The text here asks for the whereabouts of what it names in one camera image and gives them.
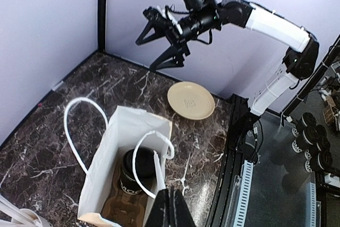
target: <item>brown object in bag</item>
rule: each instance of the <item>brown object in bag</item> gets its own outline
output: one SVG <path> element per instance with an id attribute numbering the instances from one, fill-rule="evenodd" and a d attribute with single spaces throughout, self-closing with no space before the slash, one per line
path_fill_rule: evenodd
<path id="1" fill-rule="evenodd" d="M 121 165 L 117 164 L 113 178 L 110 197 L 106 200 L 102 217 L 124 227 L 142 227 L 148 195 L 141 192 L 129 195 L 120 187 Z"/>

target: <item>white cup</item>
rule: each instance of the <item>white cup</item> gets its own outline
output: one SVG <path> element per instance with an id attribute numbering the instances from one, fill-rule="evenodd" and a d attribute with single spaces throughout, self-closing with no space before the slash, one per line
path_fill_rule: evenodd
<path id="1" fill-rule="evenodd" d="M 31 216 L 34 219 L 34 221 L 35 221 L 34 224 L 37 227 L 51 227 L 51 225 L 49 225 L 48 221 L 45 218 L 37 215 L 34 211 L 27 209 L 27 208 L 22 208 L 20 210 L 25 212 L 29 216 Z M 16 219 L 13 219 L 13 218 L 11 219 L 11 222 L 12 223 L 20 223 Z"/>

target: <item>robotic arm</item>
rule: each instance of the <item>robotic arm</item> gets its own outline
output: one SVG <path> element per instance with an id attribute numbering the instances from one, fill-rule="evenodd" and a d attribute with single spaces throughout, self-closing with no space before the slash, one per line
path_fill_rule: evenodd
<path id="1" fill-rule="evenodd" d="M 315 36 L 303 27 L 285 20 L 265 7 L 245 0 L 184 0 L 188 12 L 177 12 L 170 7 L 149 7 L 143 14 L 148 24 L 136 40 L 142 45 L 166 37 L 170 46 L 150 66 L 150 69 L 183 67 L 184 57 L 190 55 L 187 42 L 196 40 L 211 44 L 212 30 L 221 30 L 231 23 L 241 28 L 255 30 L 289 46 L 280 67 L 273 76 L 248 101 L 250 112 L 260 116 L 291 85 L 313 74 L 319 52 Z M 177 21 L 172 13 L 187 14 Z M 145 37 L 154 29 L 155 33 Z M 209 42 L 198 36 L 209 31 Z"/>

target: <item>paper bag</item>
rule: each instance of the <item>paper bag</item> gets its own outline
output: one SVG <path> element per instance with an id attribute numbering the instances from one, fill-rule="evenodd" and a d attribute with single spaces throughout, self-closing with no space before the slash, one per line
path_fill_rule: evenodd
<path id="1" fill-rule="evenodd" d="M 88 170 L 75 150 L 67 129 L 67 113 L 72 105 L 80 101 L 93 104 L 101 112 L 107 124 L 106 131 Z M 104 219 L 100 215 L 111 190 L 111 180 L 115 165 L 117 164 L 115 161 L 117 152 L 119 150 L 120 153 L 125 153 L 130 149 L 134 149 L 141 138 L 150 131 L 159 132 L 166 139 L 170 139 L 172 122 L 161 116 L 148 113 L 145 110 L 123 106 L 118 106 L 110 118 L 110 121 L 107 122 L 104 111 L 95 102 L 87 98 L 77 98 L 72 100 L 65 109 L 64 128 L 72 151 L 86 173 L 86 179 L 79 199 L 78 219 L 99 227 L 120 226 L 117 223 Z M 164 143 L 159 136 L 151 132 L 150 135 L 145 136 L 141 146 L 155 150 L 158 153 L 160 156 L 161 171 L 163 176 L 165 176 L 165 161 L 166 158 L 169 158 L 169 156 L 167 157 L 166 155 L 168 144 Z M 154 194 L 157 193 L 155 182 L 151 191 Z M 154 200 L 149 197 L 144 224 L 153 202 Z"/>

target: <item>plate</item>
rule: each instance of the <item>plate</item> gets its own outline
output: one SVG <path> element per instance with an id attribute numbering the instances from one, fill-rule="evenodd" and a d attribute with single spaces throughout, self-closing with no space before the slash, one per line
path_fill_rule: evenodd
<path id="1" fill-rule="evenodd" d="M 206 88 L 194 82 L 178 82 L 168 91 L 168 101 L 180 116 L 203 120 L 214 112 L 215 101 Z"/>

